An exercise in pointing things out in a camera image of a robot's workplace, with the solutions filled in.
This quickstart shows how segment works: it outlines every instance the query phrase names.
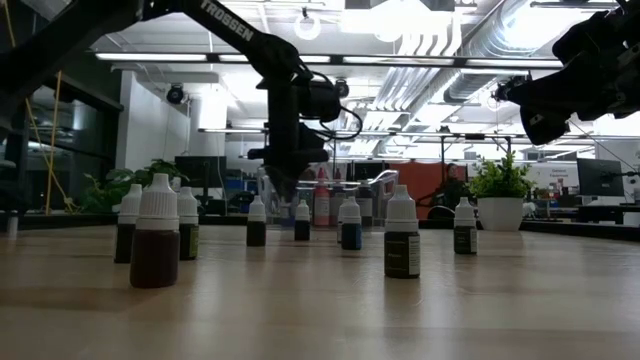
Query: white plant pot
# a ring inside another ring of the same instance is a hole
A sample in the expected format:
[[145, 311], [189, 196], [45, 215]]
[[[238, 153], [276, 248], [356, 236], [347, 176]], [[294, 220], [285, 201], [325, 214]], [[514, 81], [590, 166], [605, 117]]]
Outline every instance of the white plant pot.
[[522, 222], [522, 199], [478, 199], [478, 215], [485, 230], [518, 231]]

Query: security camera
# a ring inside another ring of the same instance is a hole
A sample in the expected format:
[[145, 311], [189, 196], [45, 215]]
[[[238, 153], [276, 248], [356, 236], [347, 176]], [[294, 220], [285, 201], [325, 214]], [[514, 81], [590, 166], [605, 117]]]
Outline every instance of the security camera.
[[336, 90], [338, 91], [338, 96], [340, 97], [340, 99], [344, 99], [349, 96], [349, 85], [347, 85], [347, 80], [336, 80]]
[[167, 92], [167, 101], [173, 105], [182, 105], [187, 101], [183, 84], [172, 84]]

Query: yellow cable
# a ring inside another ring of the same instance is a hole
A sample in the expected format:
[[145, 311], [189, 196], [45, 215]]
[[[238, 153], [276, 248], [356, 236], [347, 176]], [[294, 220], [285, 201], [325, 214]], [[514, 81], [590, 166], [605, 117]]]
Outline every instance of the yellow cable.
[[[9, 39], [11, 40], [11, 47], [15, 48], [16, 47], [16, 39], [15, 39], [15, 36], [13, 34], [13, 25], [11, 24], [11, 14], [9, 13], [9, 0], [5, 1], [4, 13], [5, 13], [5, 17], [6, 17], [6, 20], [7, 20], [7, 30], [9, 31]], [[60, 186], [60, 182], [58, 181], [58, 178], [53, 173], [52, 164], [49, 162], [49, 159], [47, 159], [47, 156], [44, 154], [44, 150], [43, 150], [43, 147], [42, 147], [42, 140], [40, 139], [40, 134], [38, 133], [38, 126], [36, 125], [35, 117], [33, 116], [33, 111], [31, 109], [31, 103], [29, 102], [29, 99], [25, 99], [25, 104], [26, 104], [26, 107], [27, 107], [27, 113], [29, 115], [29, 119], [31, 120], [31, 125], [33, 126], [33, 130], [34, 130], [35, 135], [36, 135], [36, 140], [38, 140], [38, 144], [40, 145], [40, 151], [41, 151], [41, 154], [42, 154], [42, 158], [44, 159], [45, 163], [47, 164], [47, 168], [49, 169], [49, 173], [53, 177], [53, 181], [55, 182], [56, 187], [58, 188], [58, 190], [60, 190], [60, 193], [62, 193], [62, 197], [64, 198], [65, 205], [67, 205], [67, 209], [69, 210], [70, 213], [74, 213], [75, 211], [74, 211], [72, 205], [73, 206], [75, 206], [75, 205], [73, 204], [73, 200], [68, 198], [67, 195], [65, 194], [64, 190], [62, 189], [62, 186]]]
[[56, 85], [56, 102], [53, 105], [53, 129], [51, 130], [51, 148], [49, 149], [49, 177], [47, 179], [47, 216], [51, 215], [51, 176], [53, 175], [53, 147], [56, 144], [56, 130], [58, 128], [58, 105], [60, 103], [60, 83], [62, 82], [62, 71], [58, 71], [58, 83]]

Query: green plant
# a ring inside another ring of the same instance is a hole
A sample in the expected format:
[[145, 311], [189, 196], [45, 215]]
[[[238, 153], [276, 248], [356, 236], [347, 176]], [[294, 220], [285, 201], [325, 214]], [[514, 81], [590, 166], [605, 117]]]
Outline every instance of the green plant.
[[151, 185], [154, 174], [167, 174], [170, 181], [174, 177], [180, 177], [186, 181], [189, 180], [189, 178], [180, 173], [174, 163], [161, 159], [154, 159], [150, 166], [137, 171], [113, 169], [107, 174], [104, 184], [93, 176], [84, 174], [93, 184], [80, 199], [82, 212], [111, 213], [111, 208], [120, 204], [122, 198], [127, 195], [131, 184], [140, 184], [145, 188]]
[[533, 186], [525, 176], [530, 165], [515, 167], [513, 156], [508, 153], [499, 163], [482, 159], [482, 164], [474, 164], [478, 175], [471, 181], [471, 192], [477, 198], [513, 197], [522, 198]]

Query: robotic arm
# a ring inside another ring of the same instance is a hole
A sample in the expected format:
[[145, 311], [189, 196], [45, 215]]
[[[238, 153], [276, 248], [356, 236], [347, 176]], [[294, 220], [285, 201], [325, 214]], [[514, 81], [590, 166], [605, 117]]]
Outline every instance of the robotic arm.
[[562, 70], [533, 81], [516, 77], [498, 87], [496, 99], [520, 105], [533, 144], [564, 135], [573, 113], [593, 121], [640, 110], [640, 1], [618, 3], [574, 25], [553, 45]]
[[216, 0], [74, 0], [46, 28], [0, 57], [0, 116], [10, 117], [70, 56], [101, 36], [175, 12], [244, 54], [263, 77], [258, 88], [268, 91], [270, 146], [249, 156], [264, 159], [278, 194], [290, 200], [308, 163], [328, 160], [324, 140], [299, 123], [300, 114], [335, 120], [341, 111], [338, 92], [328, 81], [312, 81], [293, 45], [258, 31]]

